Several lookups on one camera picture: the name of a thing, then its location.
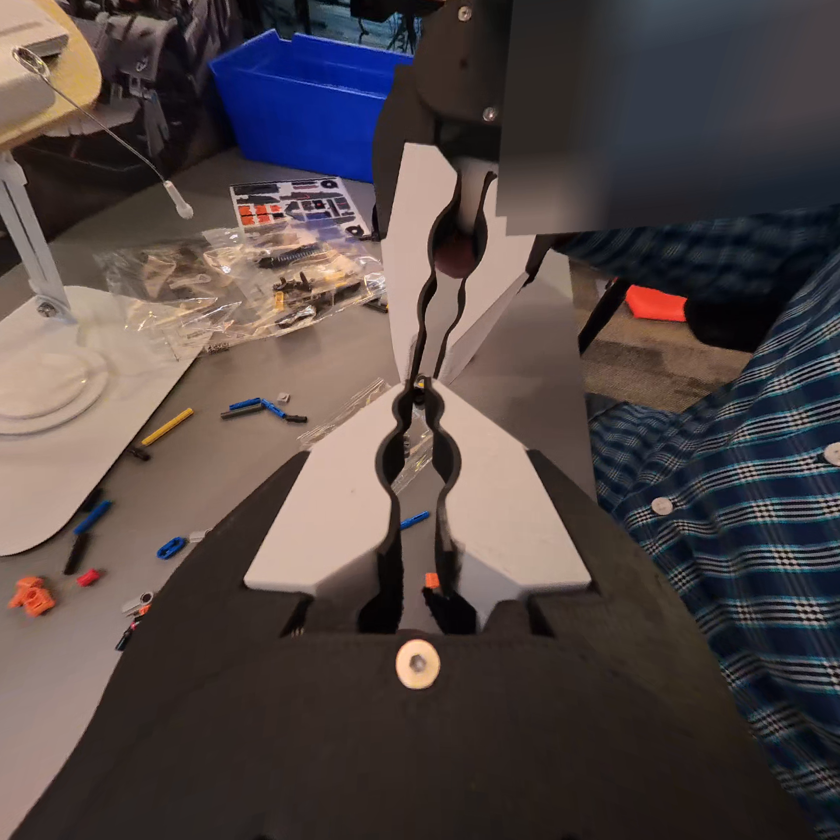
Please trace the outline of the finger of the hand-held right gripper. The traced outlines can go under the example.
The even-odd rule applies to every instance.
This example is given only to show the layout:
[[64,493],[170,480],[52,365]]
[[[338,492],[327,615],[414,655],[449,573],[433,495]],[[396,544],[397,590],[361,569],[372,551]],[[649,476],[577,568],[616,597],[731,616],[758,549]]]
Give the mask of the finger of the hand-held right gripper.
[[446,332],[435,377],[444,385],[466,368],[528,278],[532,234],[510,234],[497,215],[497,173],[487,172],[476,212],[475,232],[485,235],[483,255],[458,289],[458,316]]
[[439,148],[406,143],[392,212],[382,241],[392,348],[403,382],[419,372],[425,309],[435,294],[432,243],[438,223],[456,204],[459,176]]

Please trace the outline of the blue plastic bin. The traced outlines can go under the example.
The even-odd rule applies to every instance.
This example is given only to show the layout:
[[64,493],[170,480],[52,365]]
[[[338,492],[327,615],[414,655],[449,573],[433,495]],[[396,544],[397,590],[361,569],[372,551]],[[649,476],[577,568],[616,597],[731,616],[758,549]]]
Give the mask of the blue plastic bin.
[[210,63],[247,160],[372,183],[372,144],[404,54],[274,30]]

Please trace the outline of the black chair leg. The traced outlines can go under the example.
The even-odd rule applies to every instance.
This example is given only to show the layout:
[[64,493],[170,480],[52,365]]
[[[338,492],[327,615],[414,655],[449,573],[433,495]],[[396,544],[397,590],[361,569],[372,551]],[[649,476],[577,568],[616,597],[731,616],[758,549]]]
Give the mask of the black chair leg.
[[578,333],[577,344],[580,355],[589,349],[598,334],[623,305],[631,285],[631,281],[619,277],[607,283],[603,294]]

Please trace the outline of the sticker sheet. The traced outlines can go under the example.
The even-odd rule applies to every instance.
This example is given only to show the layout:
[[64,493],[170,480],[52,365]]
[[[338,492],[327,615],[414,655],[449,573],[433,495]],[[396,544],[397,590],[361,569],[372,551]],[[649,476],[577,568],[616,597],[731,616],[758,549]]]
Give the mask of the sticker sheet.
[[228,188],[238,226],[247,241],[265,235],[322,236],[381,241],[353,200],[343,179],[319,176],[285,181],[241,182]]

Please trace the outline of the person's right forearm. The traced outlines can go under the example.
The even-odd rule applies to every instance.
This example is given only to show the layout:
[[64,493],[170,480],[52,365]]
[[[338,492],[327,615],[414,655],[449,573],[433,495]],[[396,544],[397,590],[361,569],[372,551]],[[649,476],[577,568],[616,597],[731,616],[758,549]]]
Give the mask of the person's right forearm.
[[686,300],[706,345],[755,352],[792,298],[838,251],[838,204],[562,234],[553,248],[634,285]]

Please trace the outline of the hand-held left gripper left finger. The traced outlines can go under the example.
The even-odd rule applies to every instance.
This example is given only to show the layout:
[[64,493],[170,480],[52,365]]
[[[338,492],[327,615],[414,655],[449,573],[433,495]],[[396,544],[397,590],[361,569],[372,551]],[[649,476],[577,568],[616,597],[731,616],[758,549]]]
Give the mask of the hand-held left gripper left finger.
[[306,595],[368,634],[403,617],[401,509],[413,386],[395,385],[304,451],[274,522],[245,573],[252,591]]

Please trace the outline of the large clear bag of parts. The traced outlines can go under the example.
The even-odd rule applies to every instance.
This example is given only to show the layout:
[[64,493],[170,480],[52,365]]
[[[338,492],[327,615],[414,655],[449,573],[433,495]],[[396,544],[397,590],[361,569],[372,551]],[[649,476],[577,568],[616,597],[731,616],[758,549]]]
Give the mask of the large clear bag of parts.
[[125,328],[176,357],[278,338],[385,298],[381,262],[332,224],[218,227],[94,259]]

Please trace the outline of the yellow lego axle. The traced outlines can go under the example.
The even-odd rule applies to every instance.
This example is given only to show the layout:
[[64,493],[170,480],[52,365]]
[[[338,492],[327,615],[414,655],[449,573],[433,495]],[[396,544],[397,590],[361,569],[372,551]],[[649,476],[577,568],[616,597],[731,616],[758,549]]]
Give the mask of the yellow lego axle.
[[162,426],[154,430],[151,434],[144,437],[140,441],[140,445],[144,448],[152,446],[154,443],[159,441],[164,436],[168,435],[170,432],[184,424],[187,420],[194,416],[194,411],[192,408],[187,408],[184,411],[177,414],[173,419],[164,423]]

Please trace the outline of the small clear bag of parts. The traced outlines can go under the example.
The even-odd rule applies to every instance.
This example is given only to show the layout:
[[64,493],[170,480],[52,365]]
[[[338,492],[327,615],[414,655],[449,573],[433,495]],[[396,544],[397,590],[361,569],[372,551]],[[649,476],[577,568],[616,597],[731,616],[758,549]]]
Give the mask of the small clear bag of parts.
[[[349,421],[363,408],[374,403],[392,389],[392,385],[379,377],[361,391],[354,394],[327,422],[315,426],[298,438],[299,449],[309,451],[316,443]],[[413,422],[403,435],[404,467],[392,484],[399,495],[413,480],[432,463],[433,439],[429,430],[423,406],[413,405]]]

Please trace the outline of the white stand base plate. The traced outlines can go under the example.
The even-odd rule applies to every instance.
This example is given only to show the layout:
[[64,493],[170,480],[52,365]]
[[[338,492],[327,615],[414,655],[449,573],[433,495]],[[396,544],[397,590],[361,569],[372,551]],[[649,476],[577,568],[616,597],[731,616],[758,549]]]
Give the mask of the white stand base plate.
[[207,345],[205,334],[130,329],[130,299],[68,287],[77,325],[37,314],[35,300],[2,320],[2,378],[46,356],[76,355],[89,376],[53,413],[2,417],[1,554],[31,550],[61,530]]

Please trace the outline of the person's blue plaid shirt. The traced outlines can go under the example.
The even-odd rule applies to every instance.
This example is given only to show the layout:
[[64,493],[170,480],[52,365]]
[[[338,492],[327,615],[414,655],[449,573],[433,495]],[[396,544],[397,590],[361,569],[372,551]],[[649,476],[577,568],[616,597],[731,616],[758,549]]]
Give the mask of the person's blue plaid shirt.
[[590,422],[597,499],[648,554],[820,838],[839,835],[839,267],[683,413]]

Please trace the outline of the orange plastic object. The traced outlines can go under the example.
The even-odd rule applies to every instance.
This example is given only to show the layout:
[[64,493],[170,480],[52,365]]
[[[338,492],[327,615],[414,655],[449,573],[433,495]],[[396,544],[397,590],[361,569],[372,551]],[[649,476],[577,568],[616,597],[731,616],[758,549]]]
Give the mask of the orange plastic object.
[[638,320],[686,322],[685,297],[631,285],[626,289],[625,302]]

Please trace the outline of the instruction booklet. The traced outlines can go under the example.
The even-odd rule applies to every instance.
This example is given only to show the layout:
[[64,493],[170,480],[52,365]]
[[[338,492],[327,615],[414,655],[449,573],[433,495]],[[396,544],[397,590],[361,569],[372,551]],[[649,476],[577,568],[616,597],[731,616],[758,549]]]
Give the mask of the instruction booklet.
[[1,2],[2,132],[39,115],[55,100],[45,83],[17,60],[15,50],[27,49],[47,60],[59,56],[68,41],[67,29],[36,2]]

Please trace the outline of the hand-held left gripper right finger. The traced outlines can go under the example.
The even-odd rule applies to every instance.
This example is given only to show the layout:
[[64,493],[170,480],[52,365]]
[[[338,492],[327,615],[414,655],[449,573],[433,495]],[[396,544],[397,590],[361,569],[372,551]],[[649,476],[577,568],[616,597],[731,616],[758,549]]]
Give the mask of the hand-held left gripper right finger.
[[537,467],[553,463],[446,386],[423,380],[435,506],[436,585],[423,588],[443,634],[480,631],[503,602],[584,592],[592,576]]

